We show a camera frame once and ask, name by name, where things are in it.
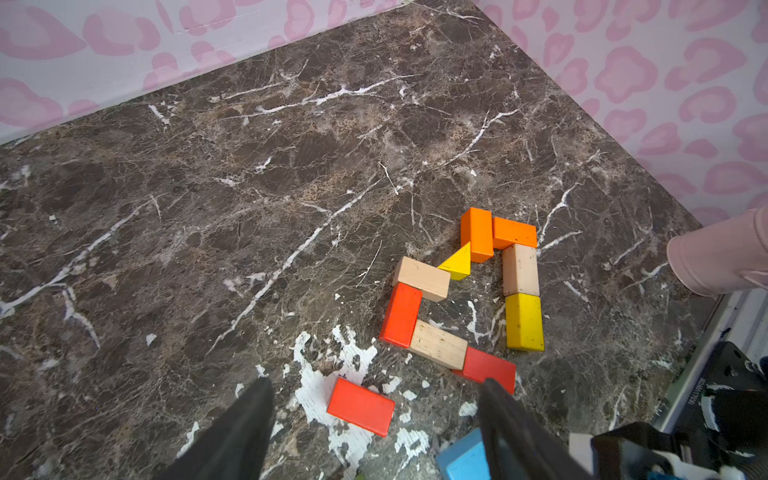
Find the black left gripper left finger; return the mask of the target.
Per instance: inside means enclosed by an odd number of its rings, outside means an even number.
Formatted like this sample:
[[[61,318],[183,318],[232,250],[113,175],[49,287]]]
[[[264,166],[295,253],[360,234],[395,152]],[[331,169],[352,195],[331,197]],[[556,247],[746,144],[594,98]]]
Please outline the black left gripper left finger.
[[[255,380],[159,479],[258,479],[275,423],[270,379]]]

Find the tan block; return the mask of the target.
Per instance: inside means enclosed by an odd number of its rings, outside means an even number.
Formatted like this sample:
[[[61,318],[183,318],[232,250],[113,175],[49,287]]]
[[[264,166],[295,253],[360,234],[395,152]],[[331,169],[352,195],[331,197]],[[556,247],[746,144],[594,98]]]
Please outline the tan block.
[[[503,293],[505,296],[540,295],[537,250],[513,244],[502,251]]]
[[[403,283],[420,290],[427,300],[439,302],[447,298],[450,281],[448,271],[403,256],[395,269],[392,284]]]
[[[462,370],[468,342],[418,320],[408,350],[451,370]]]

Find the yellow rectangular block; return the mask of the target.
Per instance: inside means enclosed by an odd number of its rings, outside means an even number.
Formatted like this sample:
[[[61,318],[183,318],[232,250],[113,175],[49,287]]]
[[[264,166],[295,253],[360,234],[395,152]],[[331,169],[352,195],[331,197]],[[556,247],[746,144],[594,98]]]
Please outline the yellow rectangular block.
[[[506,338],[511,349],[544,351],[541,300],[518,293],[505,298]]]

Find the yellow triangle block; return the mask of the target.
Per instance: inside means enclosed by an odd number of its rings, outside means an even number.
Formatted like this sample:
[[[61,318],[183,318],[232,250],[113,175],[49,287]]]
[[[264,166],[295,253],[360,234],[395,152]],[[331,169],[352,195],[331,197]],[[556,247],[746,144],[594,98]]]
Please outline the yellow triangle block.
[[[465,243],[457,252],[442,262],[438,269],[450,274],[453,281],[460,281],[471,274],[471,243]]]

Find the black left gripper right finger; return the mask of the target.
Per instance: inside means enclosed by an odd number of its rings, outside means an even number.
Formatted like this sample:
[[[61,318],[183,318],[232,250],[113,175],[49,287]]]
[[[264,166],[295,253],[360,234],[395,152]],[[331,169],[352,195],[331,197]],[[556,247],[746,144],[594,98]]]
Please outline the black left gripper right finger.
[[[485,380],[479,392],[478,418],[491,478],[591,477],[496,380]]]

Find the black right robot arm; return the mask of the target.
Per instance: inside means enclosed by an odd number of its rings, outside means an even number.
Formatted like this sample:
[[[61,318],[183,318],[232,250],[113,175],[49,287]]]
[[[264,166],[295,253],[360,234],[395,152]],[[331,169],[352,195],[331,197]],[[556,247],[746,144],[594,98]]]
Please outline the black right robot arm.
[[[656,424],[571,434],[568,449],[596,479],[764,479],[767,360],[721,342]]]

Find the orange block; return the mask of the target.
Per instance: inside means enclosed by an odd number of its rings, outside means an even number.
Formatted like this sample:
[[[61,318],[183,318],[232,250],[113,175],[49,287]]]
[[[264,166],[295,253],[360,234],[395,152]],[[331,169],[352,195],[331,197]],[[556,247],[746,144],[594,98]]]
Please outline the orange block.
[[[488,210],[470,208],[461,217],[460,245],[470,245],[470,258],[484,263],[494,256],[492,214]]]
[[[538,247],[536,227],[533,225],[493,217],[492,230],[493,247],[497,250],[504,250],[515,244],[534,249]]]

